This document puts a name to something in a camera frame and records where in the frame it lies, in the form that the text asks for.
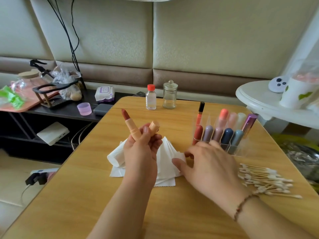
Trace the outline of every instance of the brown bracelet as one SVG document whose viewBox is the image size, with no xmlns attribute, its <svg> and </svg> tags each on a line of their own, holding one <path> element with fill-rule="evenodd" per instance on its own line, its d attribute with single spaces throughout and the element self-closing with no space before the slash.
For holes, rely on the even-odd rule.
<svg viewBox="0 0 319 239">
<path fill-rule="evenodd" d="M 251 195 L 247 196 L 247 197 L 239 204 L 239 206 L 237 207 L 236 213 L 235 213 L 235 215 L 234 215 L 234 221 L 237 221 L 238 215 L 239 215 L 239 213 L 241 213 L 243 205 L 244 205 L 250 198 L 253 198 L 253 197 L 259 198 L 258 195 L 251 194 Z"/>
</svg>

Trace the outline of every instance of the bottle with red cap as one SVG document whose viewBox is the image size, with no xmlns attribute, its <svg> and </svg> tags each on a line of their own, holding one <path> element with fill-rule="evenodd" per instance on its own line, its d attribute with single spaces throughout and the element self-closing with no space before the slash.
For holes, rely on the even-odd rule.
<svg viewBox="0 0 319 239">
<path fill-rule="evenodd" d="M 156 92 L 155 85 L 147 85 L 148 92 L 146 93 L 146 109 L 155 110 L 156 109 Z"/>
</svg>

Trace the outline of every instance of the white round table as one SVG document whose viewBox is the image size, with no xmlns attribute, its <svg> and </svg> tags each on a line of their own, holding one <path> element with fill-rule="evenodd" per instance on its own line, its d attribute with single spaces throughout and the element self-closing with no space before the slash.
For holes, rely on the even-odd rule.
<svg viewBox="0 0 319 239">
<path fill-rule="evenodd" d="M 281 93 L 268 89 L 269 80 L 253 81 L 236 90 L 237 98 L 247 105 L 253 113 L 269 121 L 279 118 L 306 127 L 319 129 L 319 116 L 310 110 L 292 110 L 279 105 Z"/>
</svg>

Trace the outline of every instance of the mauve lipstick tube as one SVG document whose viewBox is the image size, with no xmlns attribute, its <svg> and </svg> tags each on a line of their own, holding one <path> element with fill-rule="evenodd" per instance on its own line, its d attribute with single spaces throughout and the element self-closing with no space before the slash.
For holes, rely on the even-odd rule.
<svg viewBox="0 0 319 239">
<path fill-rule="evenodd" d="M 244 122 L 244 125 L 242 126 L 242 129 L 241 129 L 244 132 L 244 136 L 243 136 L 244 138 L 248 135 L 256 119 L 257 119 L 257 115 L 248 114 L 246 121 Z"/>
</svg>

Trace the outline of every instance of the white and purple package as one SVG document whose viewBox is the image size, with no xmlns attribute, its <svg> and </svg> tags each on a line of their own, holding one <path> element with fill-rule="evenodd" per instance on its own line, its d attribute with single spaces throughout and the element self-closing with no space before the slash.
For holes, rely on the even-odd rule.
<svg viewBox="0 0 319 239">
<path fill-rule="evenodd" d="M 114 87 L 113 86 L 101 86 L 97 88 L 95 93 L 95 99 L 97 102 L 110 102 L 114 101 Z"/>
</svg>

